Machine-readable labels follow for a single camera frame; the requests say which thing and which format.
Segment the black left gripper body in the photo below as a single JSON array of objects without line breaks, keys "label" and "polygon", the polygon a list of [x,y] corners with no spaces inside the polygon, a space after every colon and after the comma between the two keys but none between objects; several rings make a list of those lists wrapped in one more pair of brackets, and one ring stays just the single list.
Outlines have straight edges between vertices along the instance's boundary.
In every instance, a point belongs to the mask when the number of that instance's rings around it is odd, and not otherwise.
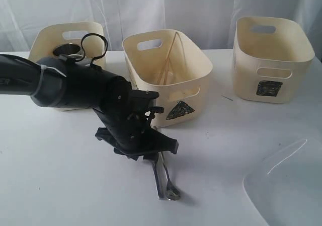
[{"label": "black left gripper body", "polygon": [[176,154],[179,142],[153,129],[148,120],[139,115],[124,118],[117,113],[104,113],[98,108],[94,112],[103,122],[95,137],[114,148],[114,153],[138,160],[140,156],[158,152]]}]

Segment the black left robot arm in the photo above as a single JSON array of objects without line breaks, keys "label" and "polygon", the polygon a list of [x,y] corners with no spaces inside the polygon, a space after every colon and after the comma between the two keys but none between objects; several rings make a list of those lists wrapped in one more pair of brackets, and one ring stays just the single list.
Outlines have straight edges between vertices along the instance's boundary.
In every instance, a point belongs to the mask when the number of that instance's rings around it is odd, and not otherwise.
[{"label": "black left robot arm", "polygon": [[37,62],[1,55],[1,93],[27,95],[40,107],[93,109],[103,127],[96,138],[110,144],[114,153],[137,160],[142,157],[157,169],[164,152],[176,154],[179,143],[151,126],[156,114],[155,91],[136,90],[124,77],[103,70],[95,61],[61,54]]}]

